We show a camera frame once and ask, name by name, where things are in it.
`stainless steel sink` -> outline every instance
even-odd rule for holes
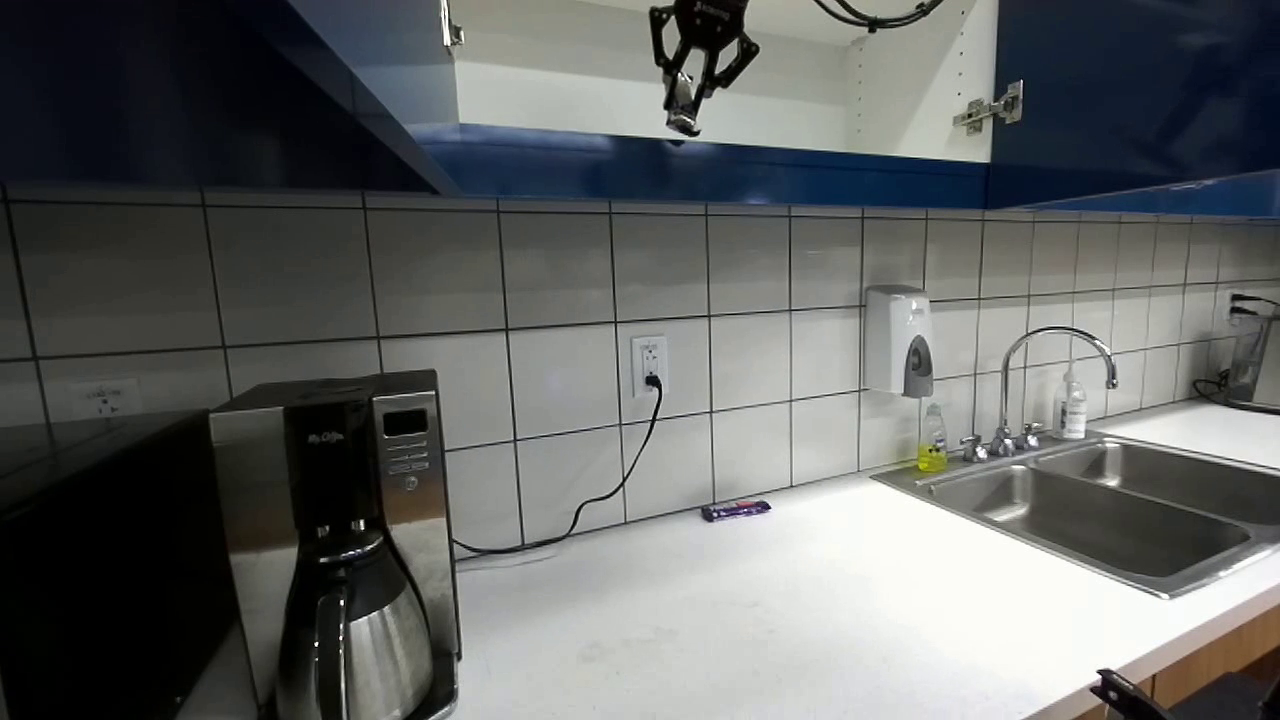
[[[1140,442],[1084,442],[1080,450],[1044,455],[1041,467],[1280,530],[1280,474],[1269,471]]]
[[[1133,442],[876,478],[1157,595],[1190,590],[1280,538],[1280,474]]]

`cabinet door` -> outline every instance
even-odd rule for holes
[[[986,199],[1032,205],[1280,166],[1275,0],[1003,0]]]

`wall-mounted dispenser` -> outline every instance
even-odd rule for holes
[[[915,287],[867,287],[865,334],[867,390],[930,390],[930,309]]]

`black cord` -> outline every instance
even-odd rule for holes
[[[920,0],[902,16],[867,16],[867,13],[850,8],[846,0],[837,0],[837,3],[841,8],[831,8],[831,0],[817,0],[817,8],[828,13],[837,23],[881,32],[881,26],[907,26],[907,23],[923,18],[929,13],[935,13],[945,0]]]
[[[625,489],[633,483],[633,471],[636,471],[636,462],[638,462],[638,455],[644,455],[644,448],[649,448],[649,439],[651,439],[654,414],[665,413],[665,401],[667,401],[665,378],[644,374],[644,383],[649,383],[649,389],[654,389],[654,401],[651,401],[644,439],[638,439],[638,448],[636,448],[636,455],[633,455],[633,462],[627,462],[625,478],[620,478],[620,483],[610,483],[610,492],[602,492],[602,494],[586,494],[586,500],[579,500],[579,503],[570,506],[569,526],[563,526],[559,534],[549,534],[549,538],[535,538],[535,543],[506,543],[506,549],[475,549],[475,543],[465,543],[465,538],[451,538],[451,543],[457,543],[457,549],[465,549],[465,551],[472,551],[472,555],[514,555],[514,551],[531,551],[531,549],[563,543],[563,538],[575,530],[575,525],[584,518],[584,506],[591,506],[591,503],[607,503],[607,500],[617,500],[617,492],[625,492]]]

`kitchen counter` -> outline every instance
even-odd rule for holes
[[[1280,471],[1280,414],[1173,409],[1113,433]],[[1280,551],[1179,599],[865,474],[461,566],[457,720],[1073,717],[1280,604]]]

